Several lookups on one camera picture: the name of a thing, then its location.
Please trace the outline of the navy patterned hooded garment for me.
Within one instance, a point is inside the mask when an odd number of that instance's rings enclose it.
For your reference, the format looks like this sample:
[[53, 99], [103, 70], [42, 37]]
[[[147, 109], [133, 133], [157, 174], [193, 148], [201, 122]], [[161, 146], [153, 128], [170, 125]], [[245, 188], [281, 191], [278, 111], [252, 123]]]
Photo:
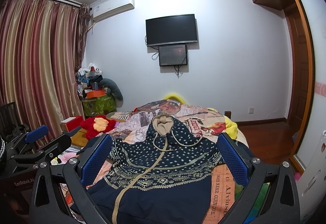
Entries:
[[[224, 164], [217, 148], [225, 123], [194, 126], [154, 117], [140, 138], [109, 132], [112, 165], [88, 192], [112, 223], [202, 223], [210, 207], [212, 172]], [[247, 140], [238, 129], [237, 145]]]

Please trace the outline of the red white box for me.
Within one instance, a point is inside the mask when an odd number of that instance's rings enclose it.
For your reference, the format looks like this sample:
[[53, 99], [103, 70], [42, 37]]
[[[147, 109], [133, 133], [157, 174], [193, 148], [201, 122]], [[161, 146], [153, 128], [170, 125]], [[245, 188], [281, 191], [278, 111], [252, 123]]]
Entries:
[[60, 122], [62, 132], [71, 132], [75, 130], [83, 121], [83, 116], [69, 117]]

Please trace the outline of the pink plush toy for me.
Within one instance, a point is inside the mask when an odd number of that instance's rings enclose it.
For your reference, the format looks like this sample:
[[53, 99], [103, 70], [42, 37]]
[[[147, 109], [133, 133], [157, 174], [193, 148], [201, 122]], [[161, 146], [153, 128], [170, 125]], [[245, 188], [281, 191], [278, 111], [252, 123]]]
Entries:
[[64, 152], [64, 153], [58, 155], [58, 157], [55, 157], [54, 159], [52, 159], [51, 165], [56, 166], [56, 165], [65, 164], [69, 159], [77, 157], [77, 156], [78, 155], [76, 152]]

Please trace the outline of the green storage box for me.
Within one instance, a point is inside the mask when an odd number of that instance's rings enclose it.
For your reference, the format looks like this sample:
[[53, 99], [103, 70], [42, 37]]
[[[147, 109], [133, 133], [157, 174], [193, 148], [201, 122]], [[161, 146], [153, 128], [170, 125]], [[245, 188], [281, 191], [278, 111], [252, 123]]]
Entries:
[[106, 115], [116, 111], [116, 103], [111, 95], [83, 99], [83, 111], [86, 117], [95, 117], [96, 115]]

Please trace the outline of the red plush toy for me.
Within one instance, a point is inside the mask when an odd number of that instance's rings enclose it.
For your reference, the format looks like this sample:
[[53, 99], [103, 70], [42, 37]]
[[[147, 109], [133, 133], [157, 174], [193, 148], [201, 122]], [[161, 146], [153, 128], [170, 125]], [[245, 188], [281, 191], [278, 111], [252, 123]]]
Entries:
[[116, 127], [116, 121], [108, 119], [105, 115], [96, 115], [82, 121], [80, 126], [86, 131], [86, 139], [91, 140], [101, 132], [107, 133], [113, 130]]

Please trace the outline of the newspaper print bed quilt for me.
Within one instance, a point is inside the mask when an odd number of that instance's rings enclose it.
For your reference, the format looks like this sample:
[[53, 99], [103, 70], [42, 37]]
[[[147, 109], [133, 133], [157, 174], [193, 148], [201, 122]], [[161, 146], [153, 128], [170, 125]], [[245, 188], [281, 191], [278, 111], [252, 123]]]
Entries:
[[111, 131], [90, 197], [111, 223], [218, 223], [241, 192], [217, 147], [221, 133], [249, 150], [216, 110], [168, 100], [139, 107]]

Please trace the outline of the orange box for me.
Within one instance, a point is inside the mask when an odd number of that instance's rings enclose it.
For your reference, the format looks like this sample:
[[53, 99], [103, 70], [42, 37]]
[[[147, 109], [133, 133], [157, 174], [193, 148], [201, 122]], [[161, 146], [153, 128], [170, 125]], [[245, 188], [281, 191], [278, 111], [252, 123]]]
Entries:
[[96, 97], [101, 97], [104, 96], [106, 94], [105, 91], [103, 90], [92, 90], [86, 93], [86, 98], [96, 98]]

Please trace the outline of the pile of clutter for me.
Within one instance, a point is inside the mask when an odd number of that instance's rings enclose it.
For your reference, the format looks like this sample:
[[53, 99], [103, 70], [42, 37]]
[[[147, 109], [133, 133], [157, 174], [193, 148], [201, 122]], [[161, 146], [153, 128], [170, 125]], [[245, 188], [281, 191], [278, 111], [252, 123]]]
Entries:
[[87, 93], [98, 88], [102, 80], [102, 71], [95, 64], [90, 63], [86, 68], [81, 67], [76, 74], [77, 94], [79, 98], [86, 98]]

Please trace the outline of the grey neck pillow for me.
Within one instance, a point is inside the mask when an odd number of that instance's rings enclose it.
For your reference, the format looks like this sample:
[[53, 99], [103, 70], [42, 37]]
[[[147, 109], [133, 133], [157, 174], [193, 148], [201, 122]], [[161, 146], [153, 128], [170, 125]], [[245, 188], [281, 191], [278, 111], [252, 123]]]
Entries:
[[111, 79], [103, 78], [99, 82], [99, 86], [110, 93], [116, 100], [123, 101], [123, 95], [118, 85]]

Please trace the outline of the striped red gold curtain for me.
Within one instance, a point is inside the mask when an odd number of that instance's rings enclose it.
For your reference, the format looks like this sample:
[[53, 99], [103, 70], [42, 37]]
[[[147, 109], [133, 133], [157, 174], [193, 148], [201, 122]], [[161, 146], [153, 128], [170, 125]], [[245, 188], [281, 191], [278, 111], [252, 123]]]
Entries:
[[5, 0], [1, 6], [1, 104], [15, 102], [30, 128], [46, 125], [42, 147], [60, 136], [60, 123], [83, 114], [76, 76], [90, 8], [53, 0]]

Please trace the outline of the wooden door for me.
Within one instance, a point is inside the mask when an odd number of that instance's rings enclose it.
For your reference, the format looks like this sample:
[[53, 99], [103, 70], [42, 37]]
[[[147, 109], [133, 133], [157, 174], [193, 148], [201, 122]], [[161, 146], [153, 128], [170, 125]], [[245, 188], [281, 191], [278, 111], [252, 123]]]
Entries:
[[290, 162], [303, 173], [305, 167], [297, 157], [306, 132], [313, 102], [315, 81], [314, 49], [310, 26], [301, 0], [284, 9], [292, 49], [292, 92], [287, 124], [297, 132]]

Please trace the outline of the white air conditioner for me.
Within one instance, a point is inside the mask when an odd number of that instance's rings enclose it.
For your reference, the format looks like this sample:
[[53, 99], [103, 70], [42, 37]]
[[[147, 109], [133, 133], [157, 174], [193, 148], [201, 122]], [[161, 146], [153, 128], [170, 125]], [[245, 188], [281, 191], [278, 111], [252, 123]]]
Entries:
[[93, 7], [93, 21], [99, 22], [134, 8], [134, 0], [107, 0]]

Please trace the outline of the small black wall monitor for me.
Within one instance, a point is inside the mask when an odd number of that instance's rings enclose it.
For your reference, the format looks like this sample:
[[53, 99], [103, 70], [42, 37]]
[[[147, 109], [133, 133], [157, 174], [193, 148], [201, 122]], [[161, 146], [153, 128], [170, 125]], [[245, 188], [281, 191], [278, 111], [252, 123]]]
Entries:
[[163, 66], [182, 66], [188, 64], [188, 51], [185, 44], [159, 47], [159, 64]]

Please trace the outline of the black wall television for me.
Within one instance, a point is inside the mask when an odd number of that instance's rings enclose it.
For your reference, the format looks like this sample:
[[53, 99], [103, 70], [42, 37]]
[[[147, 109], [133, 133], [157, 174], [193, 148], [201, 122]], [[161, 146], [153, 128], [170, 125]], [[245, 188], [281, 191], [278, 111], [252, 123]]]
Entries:
[[198, 42], [194, 14], [148, 19], [145, 28], [147, 46]]

